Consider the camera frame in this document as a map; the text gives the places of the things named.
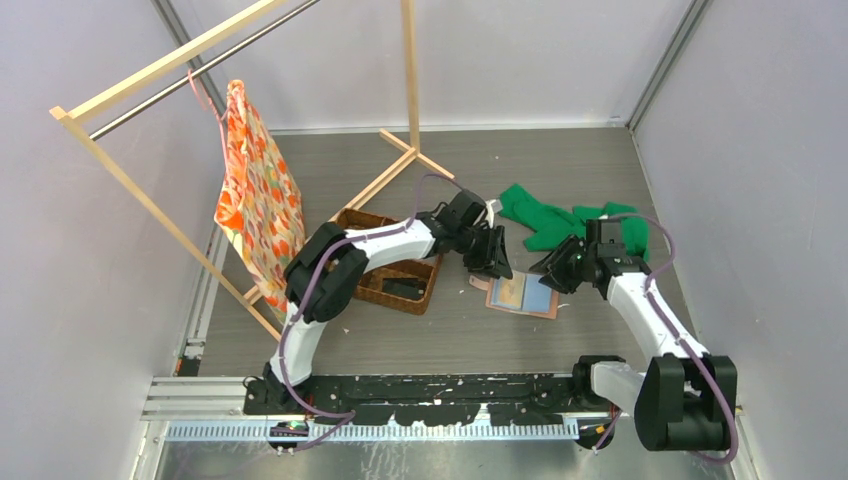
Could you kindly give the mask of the orange credit card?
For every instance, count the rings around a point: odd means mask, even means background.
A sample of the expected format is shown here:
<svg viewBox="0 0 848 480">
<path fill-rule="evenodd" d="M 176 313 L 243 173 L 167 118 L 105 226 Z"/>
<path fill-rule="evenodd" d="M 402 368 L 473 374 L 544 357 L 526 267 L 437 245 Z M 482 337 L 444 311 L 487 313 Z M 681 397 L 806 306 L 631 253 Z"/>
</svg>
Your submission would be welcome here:
<svg viewBox="0 0 848 480">
<path fill-rule="evenodd" d="M 521 310 L 523 306 L 526 276 L 515 274 L 512 279 L 500 278 L 493 289 L 492 304 Z"/>
</svg>

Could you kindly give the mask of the tan leather card holder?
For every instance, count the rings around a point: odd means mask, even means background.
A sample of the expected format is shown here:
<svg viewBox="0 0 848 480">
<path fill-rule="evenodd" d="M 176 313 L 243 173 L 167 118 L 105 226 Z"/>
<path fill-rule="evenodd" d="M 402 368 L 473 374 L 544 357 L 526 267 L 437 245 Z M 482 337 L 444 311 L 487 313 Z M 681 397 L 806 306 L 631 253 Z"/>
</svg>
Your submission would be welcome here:
<svg viewBox="0 0 848 480">
<path fill-rule="evenodd" d="M 469 277 L 469 284 L 486 293 L 485 306 L 515 315 L 555 319 L 559 293 L 543 285 L 538 274 L 514 272 L 512 279 Z"/>
</svg>

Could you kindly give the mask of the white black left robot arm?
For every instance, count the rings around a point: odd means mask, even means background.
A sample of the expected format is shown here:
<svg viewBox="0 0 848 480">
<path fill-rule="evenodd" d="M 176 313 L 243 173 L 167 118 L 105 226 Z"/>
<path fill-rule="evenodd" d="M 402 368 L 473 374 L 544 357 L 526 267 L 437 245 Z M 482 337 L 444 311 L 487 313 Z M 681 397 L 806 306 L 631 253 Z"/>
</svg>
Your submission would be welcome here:
<svg viewBox="0 0 848 480">
<path fill-rule="evenodd" d="M 472 274 L 512 278 L 505 230 L 487 220 L 486 210 L 481 197 L 463 189 L 450 202 L 398 223 L 363 230 L 323 224 L 284 271 L 284 329 L 263 371 L 270 403 L 284 414 L 305 405 L 303 382 L 312 374 L 325 325 L 347 308 L 365 274 L 456 252 Z"/>
</svg>

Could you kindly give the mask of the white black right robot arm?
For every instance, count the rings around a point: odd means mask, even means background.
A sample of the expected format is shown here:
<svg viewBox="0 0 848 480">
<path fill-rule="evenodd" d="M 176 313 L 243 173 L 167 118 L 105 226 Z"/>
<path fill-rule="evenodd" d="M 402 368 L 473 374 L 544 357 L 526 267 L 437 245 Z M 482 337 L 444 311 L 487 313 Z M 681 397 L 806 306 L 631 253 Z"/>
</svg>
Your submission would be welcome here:
<svg viewBox="0 0 848 480">
<path fill-rule="evenodd" d="M 591 219 L 531 266 L 543 285 L 572 294 L 594 287 L 623 318 L 647 361 L 639 372 L 615 356 L 589 355 L 574 367 L 571 397 L 584 410 L 606 401 L 633 418 L 649 451 L 685 451 L 727 464 L 739 449 L 738 371 L 683 326 L 656 285 L 657 271 L 623 240 L 624 215 Z"/>
</svg>

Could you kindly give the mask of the green cloth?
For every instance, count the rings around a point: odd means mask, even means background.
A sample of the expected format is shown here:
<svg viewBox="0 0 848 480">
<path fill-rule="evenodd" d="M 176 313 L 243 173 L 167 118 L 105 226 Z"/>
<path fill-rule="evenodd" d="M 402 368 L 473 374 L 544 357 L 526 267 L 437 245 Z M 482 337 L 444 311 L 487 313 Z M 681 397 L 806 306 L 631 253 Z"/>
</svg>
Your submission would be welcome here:
<svg viewBox="0 0 848 480">
<path fill-rule="evenodd" d="M 552 251 L 569 235 L 584 238 L 587 222 L 602 216 L 638 213 L 630 205 L 607 202 L 604 206 L 576 205 L 565 210 L 537 200 L 519 184 L 513 184 L 499 195 L 499 214 L 533 231 L 523 244 L 529 252 Z M 650 258 L 650 227 L 646 220 L 625 217 L 621 223 L 622 239 L 629 255 Z"/>
</svg>

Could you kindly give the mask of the black object in basket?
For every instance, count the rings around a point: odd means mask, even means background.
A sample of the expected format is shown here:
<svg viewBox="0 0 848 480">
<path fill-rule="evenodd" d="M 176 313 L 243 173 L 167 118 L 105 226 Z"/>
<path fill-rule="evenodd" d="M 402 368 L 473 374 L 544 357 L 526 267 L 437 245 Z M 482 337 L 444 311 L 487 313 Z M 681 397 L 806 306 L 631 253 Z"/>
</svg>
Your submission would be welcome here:
<svg viewBox="0 0 848 480">
<path fill-rule="evenodd" d="M 421 300 L 427 291 L 427 283 L 414 277 L 388 277 L 382 281 L 382 291 L 410 301 Z"/>
</svg>

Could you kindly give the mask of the brown woven basket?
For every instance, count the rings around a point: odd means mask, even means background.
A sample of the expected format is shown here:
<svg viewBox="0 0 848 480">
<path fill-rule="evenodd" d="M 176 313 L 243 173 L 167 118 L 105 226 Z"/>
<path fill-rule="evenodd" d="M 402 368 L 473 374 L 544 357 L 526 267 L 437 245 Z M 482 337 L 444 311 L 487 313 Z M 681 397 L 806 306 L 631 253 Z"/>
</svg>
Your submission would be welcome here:
<svg viewBox="0 0 848 480">
<path fill-rule="evenodd" d="M 334 220 L 343 229 L 364 230 L 397 223 L 396 219 L 346 208 Z M 430 303 L 443 255 L 404 260 L 363 275 L 353 298 L 412 315 L 423 315 Z"/>
</svg>

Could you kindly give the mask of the orange floral cloth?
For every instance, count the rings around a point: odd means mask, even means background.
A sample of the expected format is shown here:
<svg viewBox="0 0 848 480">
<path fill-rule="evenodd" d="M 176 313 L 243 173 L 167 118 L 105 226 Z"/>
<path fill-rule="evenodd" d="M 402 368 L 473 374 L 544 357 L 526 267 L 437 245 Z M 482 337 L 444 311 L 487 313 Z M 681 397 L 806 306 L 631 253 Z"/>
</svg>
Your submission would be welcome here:
<svg viewBox="0 0 848 480">
<path fill-rule="evenodd" d="M 225 176 L 215 222 L 283 321 L 284 270 L 306 241 L 301 191 L 244 82 L 230 81 L 226 99 Z"/>
</svg>

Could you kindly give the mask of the pink clothes hanger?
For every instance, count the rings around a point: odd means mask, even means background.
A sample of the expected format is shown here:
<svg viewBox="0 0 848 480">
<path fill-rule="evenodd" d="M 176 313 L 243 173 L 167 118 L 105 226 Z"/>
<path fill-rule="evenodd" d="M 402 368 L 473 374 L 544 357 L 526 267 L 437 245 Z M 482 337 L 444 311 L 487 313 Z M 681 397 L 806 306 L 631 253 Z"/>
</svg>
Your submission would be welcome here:
<svg viewBox="0 0 848 480">
<path fill-rule="evenodd" d="M 227 158 L 227 140 L 226 140 L 226 122 L 224 121 L 224 117 L 218 111 L 217 107 L 211 96 L 209 95 L 207 89 L 201 84 L 199 80 L 196 80 L 197 75 L 195 71 L 191 68 L 187 70 L 187 80 L 190 88 L 193 91 L 193 94 L 201 105 L 203 110 L 208 110 L 215 118 L 215 124 L 218 129 L 222 157 L 223 159 Z"/>
</svg>

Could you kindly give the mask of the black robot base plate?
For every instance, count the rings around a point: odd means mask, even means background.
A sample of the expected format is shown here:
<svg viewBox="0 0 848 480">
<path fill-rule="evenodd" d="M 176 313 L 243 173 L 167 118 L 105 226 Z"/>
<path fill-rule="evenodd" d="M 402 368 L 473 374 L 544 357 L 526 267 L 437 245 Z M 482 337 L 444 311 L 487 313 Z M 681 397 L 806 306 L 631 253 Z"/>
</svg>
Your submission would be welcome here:
<svg viewBox="0 0 848 480">
<path fill-rule="evenodd" d="M 618 409 L 572 376 L 555 373 L 313 375 L 288 391 L 248 376 L 247 415 L 294 415 L 319 425 L 469 425 L 486 413 L 494 426 L 554 425 L 567 414 L 610 417 Z"/>
</svg>

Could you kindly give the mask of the aluminium frame rail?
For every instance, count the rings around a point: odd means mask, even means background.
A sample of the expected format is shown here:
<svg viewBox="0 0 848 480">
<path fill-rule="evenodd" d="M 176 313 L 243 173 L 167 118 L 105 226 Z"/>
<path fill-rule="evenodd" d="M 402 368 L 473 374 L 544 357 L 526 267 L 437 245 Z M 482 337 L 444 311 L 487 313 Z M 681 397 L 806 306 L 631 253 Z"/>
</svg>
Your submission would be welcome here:
<svg viewBox="0 0 848 480">
<path fill-rule="evenodd" d="M 319 425 L 294 415 L 247 415 L 240 377 L 178 377 L 153 381 L 142 417 L 163 421 L 176 441 L 266 441 L 270 444 L 330 442 L 436 442 L 483 440 L 580 440 L 600 436 L 613 416 L 567 414 L 554 425 L 494 426 L 481 413 L 469 425 L 427 427 Z"/>
</svg>

